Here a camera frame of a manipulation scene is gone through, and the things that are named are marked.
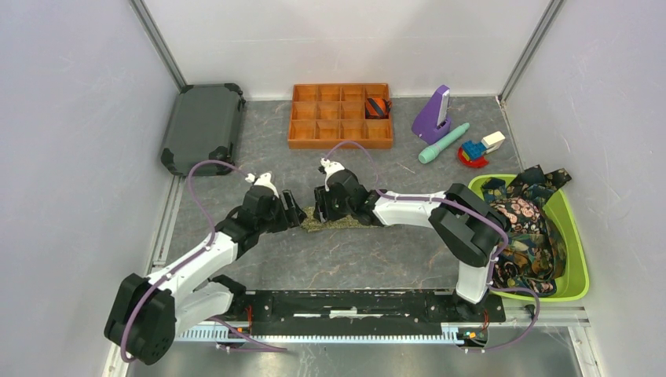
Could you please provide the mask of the green gold vine tie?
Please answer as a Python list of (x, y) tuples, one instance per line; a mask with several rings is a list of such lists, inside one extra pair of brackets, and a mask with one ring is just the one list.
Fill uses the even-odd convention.
[(301, 223), (301, 227), (307, 232), (319, 232), (323, 230), (341, 230), (341, 229), (366, 229), (370, 225), (363, 225), (351, 216), (345, 216), (335, 221), (318, 221), (315, 214), (315, 207), (306, 207), (304, 209), (307, 218)]

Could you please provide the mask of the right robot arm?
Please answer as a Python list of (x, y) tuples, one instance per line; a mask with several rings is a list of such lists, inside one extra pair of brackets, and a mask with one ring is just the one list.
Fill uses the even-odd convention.
[(351, 217), (362, 225), (410, 225), (432, 229), (459, 262), (453, 308), (463, 320), (485, 311), (492, 264), (508, 245), (507, 218), (463, 184), (431, 194), (366, 189), (339, 163), (320, 167), (324, 184), (314, 190), (314, 217), (323, 224)]

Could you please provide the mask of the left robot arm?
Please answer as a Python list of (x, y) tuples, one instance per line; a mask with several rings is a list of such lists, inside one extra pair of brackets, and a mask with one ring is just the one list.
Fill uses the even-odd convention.
[(104, 337), (120, 348), (123, 361), (150, 365), (189, 328), (221, 314), (228, 320), (241, 318), (246, 298), (213, 273), (234, 263), (261, 235), (297, 228), (305, 219), (290, 190), (253, 184), (242, 204), (176, 262), (148, 276), (131, 273), (122, 280)]

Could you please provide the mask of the orange wooden compartment tray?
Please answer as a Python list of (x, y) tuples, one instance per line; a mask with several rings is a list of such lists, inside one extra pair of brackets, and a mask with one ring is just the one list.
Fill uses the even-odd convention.
[(386, 83), (295, 84), (287, 145), (291, 149), (329, 149), (355, 141), (367, 149), (393, 147), (392, 109), (388, 119), (366, 119), (368, 97), (390, 100)]

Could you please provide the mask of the mint green cylinder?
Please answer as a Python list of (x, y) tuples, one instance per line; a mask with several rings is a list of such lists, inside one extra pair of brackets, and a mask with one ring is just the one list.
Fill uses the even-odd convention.
[(432, 145), (425, 147), (418, 155), (418, 161), (421, 164), (427, 164), (435, 160), (440, 153), (449, 147), (453, 142), (461, 138), (470, 128), (469, 123), (463, 123), (454, 130), (449, 131), (443, 138)]

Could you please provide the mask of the rolled orange striped tie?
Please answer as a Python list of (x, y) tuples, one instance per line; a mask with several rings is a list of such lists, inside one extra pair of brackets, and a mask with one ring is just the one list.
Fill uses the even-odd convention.
[(386, 98), (368, 97), (364, 102), (366, 119), (388, 119), (392, 109), (392, 102)]

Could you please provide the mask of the dark green hard case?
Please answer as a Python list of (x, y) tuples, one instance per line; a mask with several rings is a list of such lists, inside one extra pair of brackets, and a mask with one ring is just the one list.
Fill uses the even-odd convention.
[(199, 162), (235, 165), (246, 101), (235, 83), (187, 85), (177, 95), (162, 142), (160, 161), (174, 176)]

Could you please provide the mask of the purple metronome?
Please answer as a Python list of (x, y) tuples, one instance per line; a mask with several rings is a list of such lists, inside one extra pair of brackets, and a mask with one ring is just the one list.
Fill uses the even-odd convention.
[(439, 86), (413, 121), (413, 134), (428, 145), (436, 143), (450, 131), (449, 99), (450, 88)]

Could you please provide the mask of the colourful toy brick boat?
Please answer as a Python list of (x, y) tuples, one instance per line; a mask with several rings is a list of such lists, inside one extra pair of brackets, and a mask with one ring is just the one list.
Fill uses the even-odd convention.
[(466, 167), (480, 169), (489, 163), (485, 157), (497, 150), (505, 139), (502, 132), (496, 131), (483, 137), (479, 142), (465, 141), (458, 149), (457, 158)]

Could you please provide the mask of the black pink rose tie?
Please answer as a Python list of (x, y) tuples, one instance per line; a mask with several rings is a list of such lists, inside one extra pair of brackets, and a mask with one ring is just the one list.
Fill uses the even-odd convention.
[(494, 200), (490, 207), (509, 221), (509, 236), (545, 235), (547, 226), (541, 210), (533, 202), (520, 197)]

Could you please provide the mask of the black gold leaf tie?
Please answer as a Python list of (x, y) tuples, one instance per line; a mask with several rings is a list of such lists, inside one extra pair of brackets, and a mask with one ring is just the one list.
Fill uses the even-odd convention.
[(511, 198), (519, 197), (545, 205), (559, 189), (571, 180), (572, 177), (566, 169), (561, 168), (544, 173), (540, 165), (535, 165), (522, 171), (508, 184), (507, 195)]

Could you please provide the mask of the navy orange floral tie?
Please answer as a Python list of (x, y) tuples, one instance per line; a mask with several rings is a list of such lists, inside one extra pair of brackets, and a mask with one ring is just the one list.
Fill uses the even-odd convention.
[[(509, 183), (499, 178), (485, 180), (481, 186), (484, 201), (490, 205), (494, 200), (511, 198), (507, 195)], [(509, 244), (498, 257), (492, 281), (497, 288), (528, 288), (547, 297), (557, 291), (555, 280), (565, 272), (567, 250), (562, 234), (546, 215), (546, 204), (534, 204), (545, 217), (547, 233), (509, 236), (507, 231)]]

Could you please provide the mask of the lime green plastic bin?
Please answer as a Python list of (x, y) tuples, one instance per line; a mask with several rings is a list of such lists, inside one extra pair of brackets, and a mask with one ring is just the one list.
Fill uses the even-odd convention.
[[(482, 199), (481, 186), (489, 178), (499, 178), (509, 183), (514, 180), (518, 174), (499, 174), (499, 175), (480, 175), (475, 177), (470, 183), (469, 188)], [(569, 202), (564, 192), (560, 188), (548, 201), (544, 209), (546, 215), (555, 223), (567, 250), (565, 272), (561, 277), (555, 280), (557, 291), (550, 296), (540, 297), (546, 302), (570, 302), (576, 301), (587, 294), (589, 288), (589, 276), (584, 257), (584, 249), (580, 240), (580, 235), (576, 227)], [(530, 299), (531, 296), (525, 293), (528, 288), (500, 288), (502, 295), (512, 298), (521, 296)]]

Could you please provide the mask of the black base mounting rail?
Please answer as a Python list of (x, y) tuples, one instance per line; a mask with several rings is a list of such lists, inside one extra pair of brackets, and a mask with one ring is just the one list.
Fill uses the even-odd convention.
[(470, 304), (449, 290), (257, 290), (237, 295), (220, 319), (252, 335), (438, 335), (442, 324), (506, 320), (501, 297)]

